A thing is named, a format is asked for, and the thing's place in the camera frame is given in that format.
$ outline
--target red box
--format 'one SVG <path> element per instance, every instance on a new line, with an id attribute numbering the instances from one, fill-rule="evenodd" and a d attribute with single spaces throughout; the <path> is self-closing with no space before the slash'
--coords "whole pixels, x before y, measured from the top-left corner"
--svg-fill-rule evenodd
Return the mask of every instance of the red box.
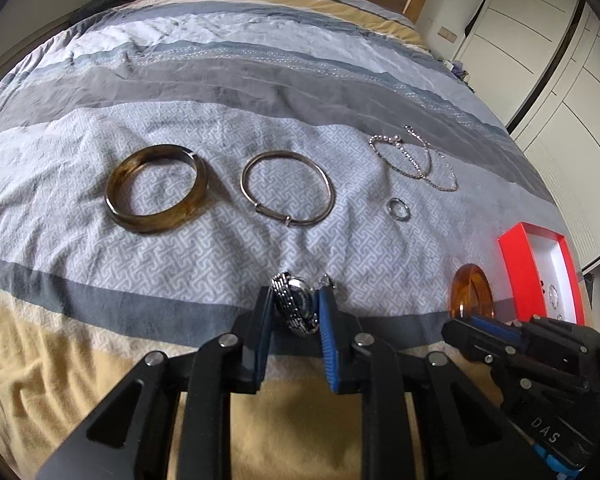
<path id="1" fill-rule="evenodd" d="M 538 314 L 584 325 L 576 269 L 563 235 L 520 222 L 498 241 L 519 320 Z"/>

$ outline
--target blue gripper pad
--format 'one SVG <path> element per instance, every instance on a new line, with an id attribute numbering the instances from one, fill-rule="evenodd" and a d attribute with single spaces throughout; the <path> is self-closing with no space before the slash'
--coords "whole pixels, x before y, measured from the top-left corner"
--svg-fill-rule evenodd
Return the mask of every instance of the blue gripper pad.
<path id="1" fill-rule="evenodd" d="M 338 351 L 336 349 L 335 338 L 333 335 L 333 323 L 331 322 L 331 313 L 329 309 L 329 302 L 326 299 L 325 287 L 319 291 L 318 305 L 318 312 L 320 315 L 320 340 L 322 341 L 324 371 L 331 391 L 337 393 L 340 387 L 340 377 L 338 375 Z"/>

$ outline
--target amber bangle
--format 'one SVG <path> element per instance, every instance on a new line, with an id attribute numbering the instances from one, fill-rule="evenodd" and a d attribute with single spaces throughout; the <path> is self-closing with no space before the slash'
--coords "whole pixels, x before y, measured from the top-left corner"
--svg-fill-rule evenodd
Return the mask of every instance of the amber bangle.
<path id="1" fill-rule="evenodd" d="M 175 206 L 151 215 L 133 215 L 120 212 L 116 199 L 122 183 L 143 164 L 159 158 L 180 160 L 196 170 L 193 187 Z M 107 180 L 105 198 L 113 220 L 128 231 L 149 233 L 164 231 L 186 220 L 196 209 L 206 191 L 206 166 L 204 161 L 187 148 L 175 144 L 158 144 L 135 152 L 123 160 Z"/>

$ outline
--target patterned fabric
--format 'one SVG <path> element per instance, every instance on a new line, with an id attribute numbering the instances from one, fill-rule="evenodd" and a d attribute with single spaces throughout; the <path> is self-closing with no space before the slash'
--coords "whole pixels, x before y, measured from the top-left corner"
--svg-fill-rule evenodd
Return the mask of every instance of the patterned fabric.
<path id="1" fill-rule="evenodd" d="M 405 178 L 369 148 L 374 134 L 401 135 L 423 162 L 405 124 L 444 153 L 457 192 Z M 204 159 L 205 201 L 173 231 L 126 232 L 106 215 L 107 176 L 161 143 Z M 267 150 L 324 168 L 336 189 L 326 220 L 287 228 L 253 211 L 240 173 Z M 432 179 L 449 184 L 433 163 Z M 155 212 L 191 183 L 187 166 L 158 164 L 124 200 Z M 326 198 L 288 160 L 257 165 L 250 188 L 299 217 Z M 408 222 L 386 213 L 391 197 Z M 283 269 L 314 283 L 330 274 L 340 306 L 396 348 L 439 348 L 462 264 L 479 264 L 510 308 L 496 240 L 520 221 L 566 234 L 497 118 L 399 14 L 363 0 L 139 0 L 93 16 L 0 83 L 0 451 L 32 478 L 133 362 L 229 330 Z M 319 344 L 301 357 L 297 342 L 276 332 L 264 392 L 234 399 L 236 478 L 359 476 L 359 401 L 330 397 Z M 312 415 L 300 424 L 298 410 Z"/>

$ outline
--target bangle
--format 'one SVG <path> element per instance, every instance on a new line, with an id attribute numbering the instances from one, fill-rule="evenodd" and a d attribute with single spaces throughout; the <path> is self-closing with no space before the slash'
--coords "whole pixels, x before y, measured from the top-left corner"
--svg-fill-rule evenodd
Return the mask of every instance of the bangle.
<path id="1" fill-rule="evenodd" d="M 120 212 L 116 195 L 122 183 L 140 166 L 159 158 L 180 160 L 196 170 L 196 180 L 186 197 L 165 211 L 151 215 L 133 215 Z M 137 233 L 164 231 L 183 222 L 193 213 L 205 195 L 206 183 L 206 166 L 199 156 L 182 146 L 158 144 L 135 152 L 116 166 L 107 180 L 105 199 L 109 208 L 109 215 L 116 224 L 126 230 Z"/>
<path id="2" fill-rule="evenodd" d="M 307 218 L 306 220 L 297 220 L 295 218 L 291 218 L 291 216 L 289 216 L 289 215 L 285 215 L 285 214 L 273 211 L 273 210 L 269 209 L 268 207 L 263 206 L 260 202 L 258 202 L 256 199 L 254 199 L 249 192 L 249 187 L 248 187 L 249 174 L 251 172 L 251 169 L 256 165 L 256 163 L 258 163 L 261 160 L 264 160 L 266 158 L 293 158 L 295 160 L 299 160 L 300 162 L 303 162 L 304 164 L 306 164 L 307 166 L 309 166 L 310 168 L 315 170 L 315 172 L 322 177 L 322 180 L 324 181 L 324 183 L 327 187 L 327 194 L 329 195 L 329 203 L 327 204 L 327 207 L 323 210 L 323 212 L 321 212 L 318 216 L 315 216 L 313 218 Z M 249 202 L 251 202 L 253 204 L 257 213 L 260 213 L 264 216 L 268 216 L 269 218 L 273 218 L 275 220 L 284 222 L 286 226 L 317 224 L 318 222 L 321 222 L 322 220 L 327 218 L 327 216 L 333 209 L 333 205 L 336 203 L 335 190 L 333 189 L 333 184 L 329 180 L 329 177 L 327 176 L 327 174 L 324 173 L 322 168 L 320 166 L 318 166 L 310 158 L 308 158 L 304 155 L 300 155 L 300 153 L 296 153 L 296 152 L 285 152 L 282 150 L 278 150 L 278 151 L 273 151 L 273 152 L 264 152 L 264 153 L 257 154 L 249 162 L 247 162 L 247 165 L 242 170 L 242 177 L 240 178 L 240 189 L 242 190 L 242 194 L 245 197 L 247 197 L 247 200 L 249 200 Z"/>

